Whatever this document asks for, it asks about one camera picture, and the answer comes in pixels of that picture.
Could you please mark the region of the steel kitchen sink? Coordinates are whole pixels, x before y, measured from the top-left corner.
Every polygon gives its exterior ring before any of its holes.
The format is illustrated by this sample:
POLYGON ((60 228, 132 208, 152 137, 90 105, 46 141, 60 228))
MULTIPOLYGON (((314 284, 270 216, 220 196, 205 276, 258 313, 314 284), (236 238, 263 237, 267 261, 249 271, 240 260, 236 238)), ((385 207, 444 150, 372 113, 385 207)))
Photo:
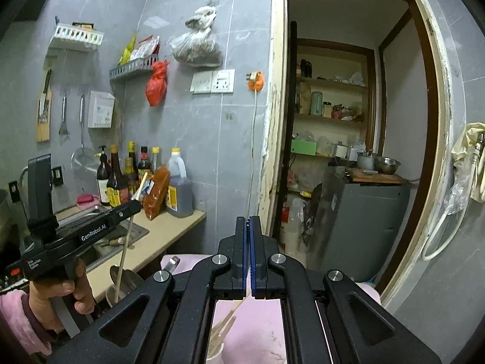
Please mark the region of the steel kitchen sink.
MULTIPOLYGON (((92 219, 98 214, 107 211, 108 209, 102 205, 95 205, 89 209, 77 211, 64 219, 59 219, 59 226, 60 228, 64 228, 65 226, 72 227, 74 224, 86 221, 87 219, 92 219)), ((124 244, 123 240, 127 234, 128 225, 128 220, 122 221, 111 233, 107 234, 102 239, 99 239, 93 247, 80 255, 80 258, 84 261, 88 271, 95 269, 105 261, 122 252, 124 244)), ((133 223, 128 248, 133 249, 134 244, 144 238, 149 232, 150 231, 147 228, 133 223)))

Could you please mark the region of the pink floral table cloth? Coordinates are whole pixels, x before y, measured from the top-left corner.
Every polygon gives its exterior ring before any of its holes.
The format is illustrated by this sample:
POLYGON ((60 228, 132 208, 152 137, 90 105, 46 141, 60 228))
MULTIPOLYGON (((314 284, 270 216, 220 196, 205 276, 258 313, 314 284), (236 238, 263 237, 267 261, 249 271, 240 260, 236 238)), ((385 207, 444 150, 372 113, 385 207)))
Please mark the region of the pink floral table cloth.
POLYGON ((236 320, 223 346, 208 363, 286 363, 284 328, 279 300, 218 301, 213 323, 234 309, 236 320))

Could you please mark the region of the pink sponge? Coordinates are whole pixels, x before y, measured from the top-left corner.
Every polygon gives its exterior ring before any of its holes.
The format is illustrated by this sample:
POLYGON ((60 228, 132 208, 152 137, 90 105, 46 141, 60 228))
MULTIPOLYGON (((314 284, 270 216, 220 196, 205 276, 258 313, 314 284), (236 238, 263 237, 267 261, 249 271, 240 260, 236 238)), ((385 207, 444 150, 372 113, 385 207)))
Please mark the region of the pink sponge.
POLYGON ((98 196, 91 194, 82 194, 76 198, 76 207, 80 210, 90 209, 100 204, 98 196))

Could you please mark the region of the dark soy sauce bottle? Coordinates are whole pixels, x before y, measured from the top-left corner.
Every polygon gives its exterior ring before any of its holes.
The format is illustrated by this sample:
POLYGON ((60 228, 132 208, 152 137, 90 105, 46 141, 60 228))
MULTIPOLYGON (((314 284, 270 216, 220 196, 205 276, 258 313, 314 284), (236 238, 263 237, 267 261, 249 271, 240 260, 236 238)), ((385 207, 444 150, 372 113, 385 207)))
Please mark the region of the dark soy sauce bottle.
POLYGON ((121 171, 119 162, 119 148, 117 145, 110 146, 111 173, 107 183, 107 195, 111 207, 117 207, 129 200, 127 179, 121 171))

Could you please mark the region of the large dark vinegar jug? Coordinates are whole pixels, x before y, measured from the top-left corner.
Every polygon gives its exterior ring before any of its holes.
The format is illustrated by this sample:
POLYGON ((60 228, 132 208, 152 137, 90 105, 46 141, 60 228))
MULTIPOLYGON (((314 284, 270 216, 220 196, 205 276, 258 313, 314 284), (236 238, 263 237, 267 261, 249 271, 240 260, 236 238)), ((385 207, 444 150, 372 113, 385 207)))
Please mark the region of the large dark vinegar jug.
POLYGON ((179 148, 171 150, 168 162, 170 180, 166 195, 166 206, 170 214, 185 218, 193 213, 192 182, 179 148))

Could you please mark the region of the hanging mesh strainer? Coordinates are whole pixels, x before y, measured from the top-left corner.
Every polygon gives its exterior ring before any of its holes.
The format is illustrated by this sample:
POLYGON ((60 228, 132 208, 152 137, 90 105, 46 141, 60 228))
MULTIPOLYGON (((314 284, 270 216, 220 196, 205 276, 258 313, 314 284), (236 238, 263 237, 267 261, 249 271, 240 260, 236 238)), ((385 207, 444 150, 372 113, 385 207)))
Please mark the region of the hanging mesh strainer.
POLYGON ((73 171, 82 171, 90 174, 96 175, 98 168, 98 159, 96 153, 92 148, 87 147, 84 141, 84 129, 85 129, 85 95, 82 94, 80 97, 80 113, 79 113, 79 123, 80 123, 80 137, 81 145, 76 149, 71 157, 71 168, 73 171))

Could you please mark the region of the grey cabinet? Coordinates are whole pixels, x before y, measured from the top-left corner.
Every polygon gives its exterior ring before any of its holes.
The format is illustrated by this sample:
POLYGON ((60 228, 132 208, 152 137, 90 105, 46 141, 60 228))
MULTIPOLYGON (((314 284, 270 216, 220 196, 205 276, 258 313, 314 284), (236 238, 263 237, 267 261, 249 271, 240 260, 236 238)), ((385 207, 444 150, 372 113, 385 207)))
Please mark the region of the grey cabinet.
POLYGON ((375 278, 394 245, 409 198, 407 185, 350 182, 331 173, 322 187, 307 268, 340 270, 356 282, 375 278))

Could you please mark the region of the green box on shelf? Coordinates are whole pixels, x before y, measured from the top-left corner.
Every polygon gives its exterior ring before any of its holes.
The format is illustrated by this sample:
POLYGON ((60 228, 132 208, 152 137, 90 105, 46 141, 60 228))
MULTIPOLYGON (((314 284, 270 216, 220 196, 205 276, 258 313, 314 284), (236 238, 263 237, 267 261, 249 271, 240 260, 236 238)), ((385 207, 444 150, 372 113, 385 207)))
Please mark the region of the green box on shelf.
POLYGON ((291 153, 314 156, 316 154, 316 143, 314 141, 293 139, 291 141, 291 153))

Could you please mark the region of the orange sauce pouch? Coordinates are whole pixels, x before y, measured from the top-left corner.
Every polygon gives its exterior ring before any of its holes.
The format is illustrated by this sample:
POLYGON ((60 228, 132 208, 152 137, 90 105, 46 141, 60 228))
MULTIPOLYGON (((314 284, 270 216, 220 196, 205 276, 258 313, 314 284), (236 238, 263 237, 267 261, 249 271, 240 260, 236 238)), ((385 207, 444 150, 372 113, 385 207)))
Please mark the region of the orange sauce pouch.
POLYGON ((161 165, 152 175, 147 193, 143 200, 143 209, 148 219, 156 218, 164 203, 170 181, 170 171, 166 165, 161 165))

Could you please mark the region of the wooden knife holder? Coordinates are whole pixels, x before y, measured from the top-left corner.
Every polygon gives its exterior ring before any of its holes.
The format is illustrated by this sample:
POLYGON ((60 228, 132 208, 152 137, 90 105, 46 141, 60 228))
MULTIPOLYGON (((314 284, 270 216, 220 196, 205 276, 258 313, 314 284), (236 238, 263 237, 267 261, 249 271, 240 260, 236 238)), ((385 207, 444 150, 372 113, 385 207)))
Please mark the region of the wooden knife holder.
POLYGON ((47 56, 44 60, 44 79, 41 92, 38 96, 37 117, 35 127, 35 140, 37 143, 50 141, 50 117, 52 91, 50 80, 53 72, 53 57, 47 56))

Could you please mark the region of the steel bowl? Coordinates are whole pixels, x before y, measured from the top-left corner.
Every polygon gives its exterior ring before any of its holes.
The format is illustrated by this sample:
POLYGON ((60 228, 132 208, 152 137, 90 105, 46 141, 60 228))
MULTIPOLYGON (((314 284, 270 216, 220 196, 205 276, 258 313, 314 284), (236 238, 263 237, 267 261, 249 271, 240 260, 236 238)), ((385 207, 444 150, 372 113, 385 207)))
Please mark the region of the steel bowl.
POLYGON ((389 157, 377 156, 375 166, 380 174, 393 175, 397 172, 401 163, 398 160, 389 157))

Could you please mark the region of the orange plug adapter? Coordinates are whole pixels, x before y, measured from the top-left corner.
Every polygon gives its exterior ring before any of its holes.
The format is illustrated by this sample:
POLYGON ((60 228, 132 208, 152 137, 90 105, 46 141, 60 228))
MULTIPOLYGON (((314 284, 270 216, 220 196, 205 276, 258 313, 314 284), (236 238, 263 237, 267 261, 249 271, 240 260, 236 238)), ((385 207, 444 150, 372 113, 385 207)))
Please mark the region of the orange plug adapter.
POLYGON ((261 91, 264 83, 264 76, 261 71, 253 71, 247 74, 247 86, 251 92, 261 91))

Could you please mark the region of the red plastic bag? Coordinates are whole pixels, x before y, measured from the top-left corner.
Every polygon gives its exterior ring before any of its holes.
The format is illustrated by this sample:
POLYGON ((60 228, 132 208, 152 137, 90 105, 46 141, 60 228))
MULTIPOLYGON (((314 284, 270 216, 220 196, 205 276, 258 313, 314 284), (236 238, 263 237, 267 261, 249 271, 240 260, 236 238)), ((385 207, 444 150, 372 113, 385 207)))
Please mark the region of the red plastic bag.
POLYGON ((164 59, 152 66, 152 75, 145 87, 145 97, 150 107, 158 106, 166 95, 169 62, 164 59))

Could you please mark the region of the clear bag of dried goods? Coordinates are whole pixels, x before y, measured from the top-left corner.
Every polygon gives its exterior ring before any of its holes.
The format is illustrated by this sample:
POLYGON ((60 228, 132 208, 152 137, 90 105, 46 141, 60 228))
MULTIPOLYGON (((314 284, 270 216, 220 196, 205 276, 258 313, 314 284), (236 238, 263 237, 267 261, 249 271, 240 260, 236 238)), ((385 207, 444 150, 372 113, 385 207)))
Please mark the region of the clear bag of dried goods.
POLYGON ((216 7, 206 5, 185 21, 187 32, 169 42, 176 61, 190 67, 216 68, 222 64, 222 50, 212 33, 216 16, 216 7))

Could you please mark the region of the cream rubber gloves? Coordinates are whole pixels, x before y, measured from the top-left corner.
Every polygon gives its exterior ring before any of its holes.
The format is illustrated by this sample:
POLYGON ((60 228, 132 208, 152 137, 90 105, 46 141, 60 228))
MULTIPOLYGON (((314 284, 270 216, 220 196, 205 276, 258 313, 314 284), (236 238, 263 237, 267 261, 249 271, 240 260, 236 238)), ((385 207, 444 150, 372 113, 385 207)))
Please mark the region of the cream rubber gloves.
POLYGON ((452 198, 458 210, 468 199, 484 203, 484 123, 468 123, 452 151, 455 183, 452 198))

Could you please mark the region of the white wall box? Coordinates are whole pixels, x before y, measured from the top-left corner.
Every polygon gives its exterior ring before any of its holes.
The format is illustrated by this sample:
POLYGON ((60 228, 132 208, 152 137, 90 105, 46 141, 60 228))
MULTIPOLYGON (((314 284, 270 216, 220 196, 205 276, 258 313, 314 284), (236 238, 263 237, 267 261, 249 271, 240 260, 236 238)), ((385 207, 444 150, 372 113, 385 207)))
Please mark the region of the white wall box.
POLYGON ((112 126, 115 97, 103 91, 90 92, 87 127, 104 129, 112 126))

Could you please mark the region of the white wall socket panel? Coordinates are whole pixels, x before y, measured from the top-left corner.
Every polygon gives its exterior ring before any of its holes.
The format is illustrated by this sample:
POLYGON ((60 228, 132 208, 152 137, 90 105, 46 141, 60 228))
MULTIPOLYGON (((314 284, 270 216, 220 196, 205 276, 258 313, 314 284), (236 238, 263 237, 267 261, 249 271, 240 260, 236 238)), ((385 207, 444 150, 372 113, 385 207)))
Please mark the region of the white wall socket panel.
POLYGON ((203 71, 193 74, 190 92, 203 94, 232 94, 235 70, 203 71))

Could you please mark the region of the grey wall spice rack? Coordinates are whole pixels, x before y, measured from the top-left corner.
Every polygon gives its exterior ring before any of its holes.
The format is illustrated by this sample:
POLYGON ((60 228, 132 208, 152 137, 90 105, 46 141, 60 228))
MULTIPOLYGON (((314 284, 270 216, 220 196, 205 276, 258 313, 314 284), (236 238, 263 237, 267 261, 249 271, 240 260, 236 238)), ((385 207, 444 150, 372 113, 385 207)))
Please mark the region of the grey wall spice rack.
POLYGON ((116 81, 151 72, 153 65, 158 61, 159 56, 157 54, 151 54, 145 58, 134 59, 111 69, 109 71, 109 79, 110 81, 116 81))

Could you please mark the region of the white wall basket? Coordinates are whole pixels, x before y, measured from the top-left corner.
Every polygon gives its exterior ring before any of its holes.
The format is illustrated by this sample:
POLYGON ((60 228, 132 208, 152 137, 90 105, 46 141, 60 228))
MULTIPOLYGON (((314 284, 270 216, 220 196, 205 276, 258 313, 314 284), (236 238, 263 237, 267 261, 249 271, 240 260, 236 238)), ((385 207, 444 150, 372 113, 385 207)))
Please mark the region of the white wall basket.
POLYGON ((53 31, 48 47, 89 53, 95 51, 103 40, 104 34, 97 30, 59 23, 53 31))

